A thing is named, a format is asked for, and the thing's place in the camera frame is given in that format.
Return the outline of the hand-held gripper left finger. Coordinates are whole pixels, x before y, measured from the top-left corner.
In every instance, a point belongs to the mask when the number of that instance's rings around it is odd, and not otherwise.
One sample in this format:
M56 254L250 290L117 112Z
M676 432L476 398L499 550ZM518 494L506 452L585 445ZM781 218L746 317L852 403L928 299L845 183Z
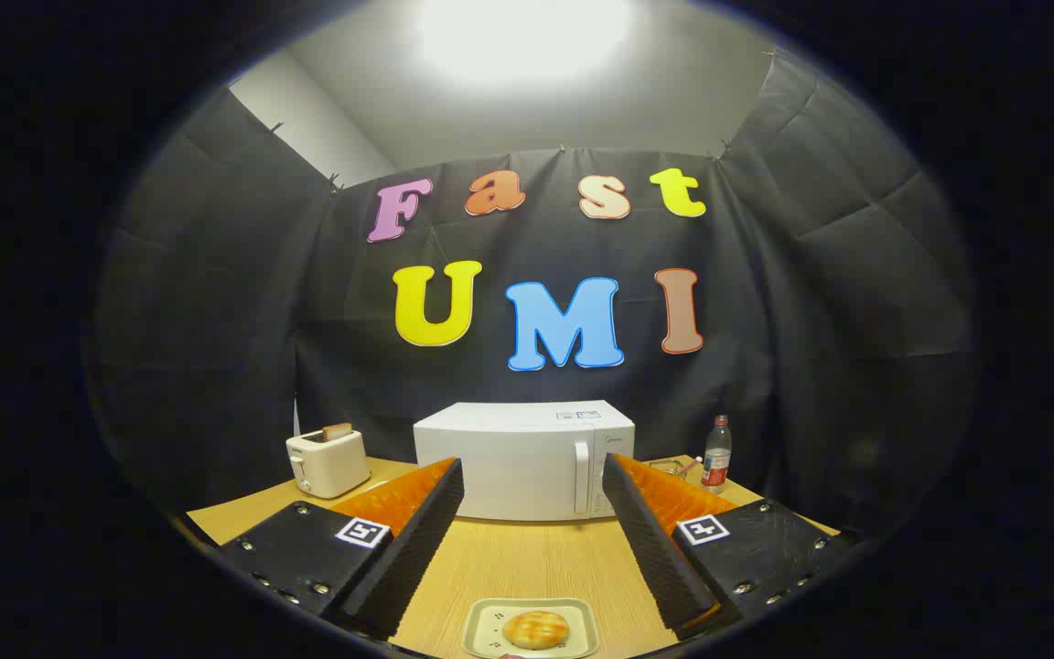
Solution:
M397 633L464 493L463 462L442 459L330 508L293 501L218 554L285 603L385 641Z

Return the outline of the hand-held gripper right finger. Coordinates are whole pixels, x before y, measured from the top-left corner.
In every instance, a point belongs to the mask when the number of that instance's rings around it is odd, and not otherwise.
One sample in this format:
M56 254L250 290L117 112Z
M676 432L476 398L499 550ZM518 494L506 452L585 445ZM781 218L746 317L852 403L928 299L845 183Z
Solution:
M734 504L627 456L606 457L602 489L662 624L682 641L783 608L855 545L769 498Z

